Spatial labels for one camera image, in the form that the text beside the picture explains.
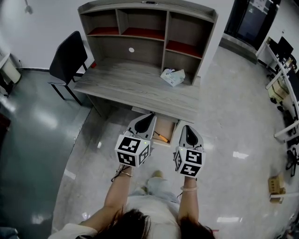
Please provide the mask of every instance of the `tiled floor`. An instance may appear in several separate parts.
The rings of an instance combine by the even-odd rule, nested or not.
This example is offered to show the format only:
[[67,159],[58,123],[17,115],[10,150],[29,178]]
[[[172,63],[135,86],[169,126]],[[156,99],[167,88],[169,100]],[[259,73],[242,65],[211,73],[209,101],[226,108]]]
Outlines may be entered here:
[[91,104],[80,106],[63,87],[63,101],[47,72],[23,71],[1,113],[11,120],[0,154],[0,223],[20,238],[47,238],[61,177]]
[[[204,139],[207,156],[198,179],[199,217],[202,224],[219,230],[220,239],[271,239],[298,206],[297,197],[285,198],[282,204],[269,202],[269,176],[283,172],[287,192],[295,192],[299,174],[290,179],[290,172],[284,170],[286,145],[273,138],[284,124],[269,100],[265,75],[262,66],[219,47],[200,88],[199,114],[193,127]],[[68,222],[78,223],[83,213],[93,214],[101,208],[118,165],[114,156],[117,137],[136,116],[119,109],[101,137],[93,132],[84,154],[76,159],[81,164],[75,177],[64,175],[59,192],[62,200],[56,207],[65,205],[65,212],[55,215],[55,230]],[[97,149],[99,141],[102,147]],[[175,146],[155,145],[151,158],[134,170],[131,190],[160,169],[179,194],[183,178],[174,171]]]

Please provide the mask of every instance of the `white desk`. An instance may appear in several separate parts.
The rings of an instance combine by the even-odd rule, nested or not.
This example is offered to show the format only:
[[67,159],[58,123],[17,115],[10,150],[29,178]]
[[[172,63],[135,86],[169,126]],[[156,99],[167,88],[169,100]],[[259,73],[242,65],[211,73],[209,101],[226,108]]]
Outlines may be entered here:
[[[269,84],[267,84],[266,86],[266,89],[269,89],[273,84],[274,82],[281,76],[283,75],[284,79],[285,79],[285,84],[286,86],[288,87],[288,90],[289,90],[289,93],[290,93],[290,97],[292,99],[292,102],[294,103],[295,105],[295,110],[297,112],[297,114],[299,115],[299,106],[298,106],[298,101],[297,101],[297,98],[295,96],[295,93],[294,93],[294,90],[292,88],[292,85],[289,81],[289,77],[287,76],[287,72],[286,72],[286,69],[284,68],[284,66],[281,64],[281,62],[277,59],[277,57],[275,56],[275,54],[273,53],[273,51],[271,50],[270,46],[265,43],[265,48],[268,49],[268,52],[270,53],[272,59],[278,64],[278,66],[280,67],[280,72],[270,81]],[[279,136],[281,136],[282,134],[288,132],[289,130],[293,129],[294,127],[296,127],[297,125],[299,124],[299,120],[295,121],[294,123],[292,123],[290,126],[288,126],[287,128],[277,132],[276,134],[274,134],[274,138],[277,138]],[[291,136],[287,139],[285,139],[285,141],[289,141],[291,139],[293,139],[295,136]]]

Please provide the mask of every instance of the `desk drawer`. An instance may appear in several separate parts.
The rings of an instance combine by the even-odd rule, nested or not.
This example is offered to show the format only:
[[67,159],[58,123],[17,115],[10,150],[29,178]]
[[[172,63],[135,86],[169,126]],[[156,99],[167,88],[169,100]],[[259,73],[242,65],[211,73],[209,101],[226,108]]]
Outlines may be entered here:
[[[132,110],[143,114],[150,113],[147,110],[137,108],[137,107],[133,107]],[[156,127],[155,127],[156,133],[154,133],[152,137],[153,143],[170,147],[179,120],[164,115],[159,115],[159,114],[156,114],[156,116],[157,116]],[[165,137],[168,140],[168,142],[163,141],[163,139],[159,137],[158,134]]]

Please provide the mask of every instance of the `wooden desk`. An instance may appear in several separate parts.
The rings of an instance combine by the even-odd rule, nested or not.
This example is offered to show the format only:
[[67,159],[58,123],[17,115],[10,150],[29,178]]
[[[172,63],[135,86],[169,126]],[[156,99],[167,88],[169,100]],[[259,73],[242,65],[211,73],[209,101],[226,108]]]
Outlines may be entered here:
[[158,67],[144,63],[105,59],[89,68],[74,90],[191,123],[198,114],[198,87],[172,87],[160,78]]

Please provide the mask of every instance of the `shelf compartment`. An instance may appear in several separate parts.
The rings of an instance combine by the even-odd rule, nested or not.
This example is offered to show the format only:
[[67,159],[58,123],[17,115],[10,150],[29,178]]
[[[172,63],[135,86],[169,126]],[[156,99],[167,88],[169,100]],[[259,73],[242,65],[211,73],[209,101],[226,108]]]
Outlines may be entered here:
[[101,46],[101,54],[104,58],[131,60],[161,67],[164,42],[122,36],[93,38],[96,38],[96,45]]
[[118,9],[118,26],[122,35],[163,41],[166,11],[154,9]]
[[166,50],[184,54],[186,56],[192,56],[198,59],[202,58],[202,50],[199,50],[198,47],[181,42],[168,41],[168,44],[166,45]]
[[80,18],[86,35],[119,35],[115,10],[81,14]]
[[200,64],[200,59],[183,55],[180,53],[166,51],[164,59],[164,69],[183,69],[185,72],[184,84],[192,84],[193,79],[196,77],[196,73]]
[[142,28],[128,28],[122,35],[164,41],[165,31]]
[[97,35],[119,35],[118,27],[104,27],[104,28],[95,28],[88,36],[97,36]]
[[166,49],[201,59],[212,28],[209,21],[171,12]]

